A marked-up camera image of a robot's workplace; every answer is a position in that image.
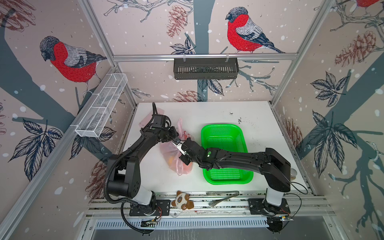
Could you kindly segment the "pink plastic bag with fruit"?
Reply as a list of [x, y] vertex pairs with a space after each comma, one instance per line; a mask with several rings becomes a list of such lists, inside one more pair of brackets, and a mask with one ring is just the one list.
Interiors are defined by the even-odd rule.
[[[194, 137], [183, 129], [183, 120], [181, 118], [178, 120], [176, 130], [179, 134], [179, 138], [182, 141], [185, 141], [187, 138], [191, 138], [191, 140], [194, 140]], [[160, 143], [160, 152], [163, 155], [166, 163], [167, 163], [167, 160], [169, 159], [169, 157], [171, 157], [171, 156], [176, 156], [178, 158], [177, 164], [175, 166], [170, 167], [168, 165], [172, 171], [174, 171], [175, 173], [178, 174], [178, 176], [187, 175], [192, 171], [193, 163], [186, 165], [180, 160], [180, 156], [182, 154], [176, 148], [176, 146], [174, 145], [173, 142]]]

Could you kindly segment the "green plastic basket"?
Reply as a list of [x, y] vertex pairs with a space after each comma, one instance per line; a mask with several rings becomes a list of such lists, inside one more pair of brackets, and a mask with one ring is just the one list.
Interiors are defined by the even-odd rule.
[[[207, 125], [201, 130], [202, 146], [220, 148], [229, 152], [248, 151], [243, 131], [233, 124]], [[251, 182], [254, 173], [239, 169], [203, 170], [205, 180], [212, 185], [245, 185]]]

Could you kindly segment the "orange fruit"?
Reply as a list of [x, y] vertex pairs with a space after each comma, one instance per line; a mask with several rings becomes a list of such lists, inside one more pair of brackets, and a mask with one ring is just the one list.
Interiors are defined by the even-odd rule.
[[168, 165], [171, 167], [171, 166], [175, 166], [177, 164], [177, 160], [178, 158], [176, 156], [171, 156], [169, 157], [169, 159], [167, 160], [167, 163]]

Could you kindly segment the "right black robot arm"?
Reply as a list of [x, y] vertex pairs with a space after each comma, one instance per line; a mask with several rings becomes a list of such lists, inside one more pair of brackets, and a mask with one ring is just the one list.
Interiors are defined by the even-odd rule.
[[291, 163], [275, 149], [266, 148], [263, 152], [237, 153], [220, 148], [203, 148], [197, 142], [187, 138], [182, 141], [173, 140], [174, 145], [181, 152], [183, 163], [197, 163], [207, 171], [211, 169], [240, 169], [263, 175], [268, 189], [266, 202], [279, 207], [283, 195], [291, 190]]

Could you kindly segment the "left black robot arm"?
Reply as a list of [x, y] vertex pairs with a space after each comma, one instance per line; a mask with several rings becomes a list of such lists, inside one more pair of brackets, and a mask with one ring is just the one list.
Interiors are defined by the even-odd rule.
[[170, 118], [158, 114], [154, 114], [150, 122], [140, 129], [140, 134], [127, 150], [108, 159], [104, 195], [111, 204], [151, 204], [154, 193], [141, 186], [140, 163], [152, 147], [178, 136]]

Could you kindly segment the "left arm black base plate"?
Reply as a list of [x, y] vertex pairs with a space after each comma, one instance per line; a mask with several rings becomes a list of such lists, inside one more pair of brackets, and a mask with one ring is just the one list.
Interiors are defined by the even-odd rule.
[[131, 205], [130, 217], [168, 216], [170, 214], [170, 200], [156, 200], [149, 205]]

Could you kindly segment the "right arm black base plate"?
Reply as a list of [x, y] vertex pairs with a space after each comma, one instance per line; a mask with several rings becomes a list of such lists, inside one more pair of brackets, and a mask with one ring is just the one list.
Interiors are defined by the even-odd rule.
[[265, 217], [278, 217], [290, 215], [291, 211], [285, 198], [282, 199], [280, 206], [267, 203], [265, 199], [248, 199], [251, 215], [263, 215]]

